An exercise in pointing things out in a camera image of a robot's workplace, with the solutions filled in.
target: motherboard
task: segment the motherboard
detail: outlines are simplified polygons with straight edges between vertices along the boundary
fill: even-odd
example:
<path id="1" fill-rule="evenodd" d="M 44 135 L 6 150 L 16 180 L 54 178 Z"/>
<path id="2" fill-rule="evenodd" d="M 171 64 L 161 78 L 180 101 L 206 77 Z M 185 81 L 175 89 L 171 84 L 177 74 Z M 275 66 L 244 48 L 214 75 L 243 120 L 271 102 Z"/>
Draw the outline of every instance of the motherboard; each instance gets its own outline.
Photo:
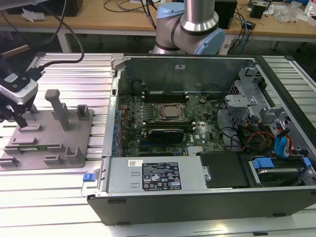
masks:
<path id="1" fill-rule="evenodd" d="M 195 156 L 198 152 L 225 150 L 215 121 L 217 101 L 203 94 L 170 100 L 177 103 L 120 95 L 123 157 Z"/>

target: power supply label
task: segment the power supply label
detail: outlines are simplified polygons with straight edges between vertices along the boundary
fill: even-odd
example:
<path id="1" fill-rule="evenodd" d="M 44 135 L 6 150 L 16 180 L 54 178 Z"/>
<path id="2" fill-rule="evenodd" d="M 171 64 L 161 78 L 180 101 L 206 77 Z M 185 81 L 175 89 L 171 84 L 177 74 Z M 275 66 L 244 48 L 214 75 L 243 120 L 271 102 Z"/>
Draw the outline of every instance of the power supply label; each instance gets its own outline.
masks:
<path id="1" fill-rule="evenodd" d="M 178 162 L 143 163 L 142 171 L 145 191 L 181 189 Z"/>

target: screw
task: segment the screw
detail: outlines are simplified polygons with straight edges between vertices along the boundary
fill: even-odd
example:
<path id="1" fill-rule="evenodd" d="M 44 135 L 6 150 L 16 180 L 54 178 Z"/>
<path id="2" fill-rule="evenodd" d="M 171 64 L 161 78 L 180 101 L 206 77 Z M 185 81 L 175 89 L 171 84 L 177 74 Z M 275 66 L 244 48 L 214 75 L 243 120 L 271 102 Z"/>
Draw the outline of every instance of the screw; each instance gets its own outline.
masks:
<path id="1" fill-rule="evenodd" d="M 211 181 L 211 176 L 209 174 L 204 174 L 205 181 Z"/>

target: cpu socket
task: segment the cpu socket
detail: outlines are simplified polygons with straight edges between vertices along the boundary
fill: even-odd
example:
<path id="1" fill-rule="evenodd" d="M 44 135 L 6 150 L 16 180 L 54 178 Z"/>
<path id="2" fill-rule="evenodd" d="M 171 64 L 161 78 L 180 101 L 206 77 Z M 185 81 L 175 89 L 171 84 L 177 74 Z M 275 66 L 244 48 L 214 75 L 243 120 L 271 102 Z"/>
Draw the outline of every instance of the cpu socket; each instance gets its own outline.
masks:
<path id="1" fill-rule="evenodd" d="M 185 119 L 184 106 L 182 104 L 161 104 L 158 105 L 159 120 Z"/>

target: circuit board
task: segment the circuit board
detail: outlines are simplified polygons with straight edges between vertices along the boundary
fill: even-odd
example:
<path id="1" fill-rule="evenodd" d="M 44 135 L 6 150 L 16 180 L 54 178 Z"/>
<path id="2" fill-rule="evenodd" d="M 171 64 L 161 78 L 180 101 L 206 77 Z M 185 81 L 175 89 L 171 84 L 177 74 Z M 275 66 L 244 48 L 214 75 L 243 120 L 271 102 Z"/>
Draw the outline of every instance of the circuit board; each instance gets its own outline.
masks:
<path id="1" fill-rule="evenodd" d="M 214 120 L 216 110 L 212 100 L 201 103 L 201 94 L 189 94 L 186 103 L 148 104 L 141 97 L 121 95 L 121 129 L 123 134 L 123 156 L 191 156 L 201 151 L 223 151 L 225 144 Z M 144 121 L 157 121 L 174 115 L 170 108 L 179 110 L 181 121 L 194 121 L 193 132 L 185 132 L 181 143 L 153 144 L 143 138 Z M 165 108 L 165 115 L 160 109 Z"/>

